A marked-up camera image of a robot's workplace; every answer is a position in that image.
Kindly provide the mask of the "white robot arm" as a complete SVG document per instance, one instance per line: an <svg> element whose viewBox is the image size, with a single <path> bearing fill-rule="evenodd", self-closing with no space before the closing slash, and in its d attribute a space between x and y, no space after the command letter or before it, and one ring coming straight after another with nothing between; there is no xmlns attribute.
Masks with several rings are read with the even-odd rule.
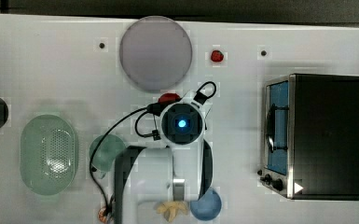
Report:
<svg viewBox="0 0 359 224"><path fill-rule="evenodd" d="M146 108L159 117L156 147L129 146L115 161L115 224L138 224L141 203L191 202L211 186L213 157L204 139L208 103L155 103Z"/></svg>

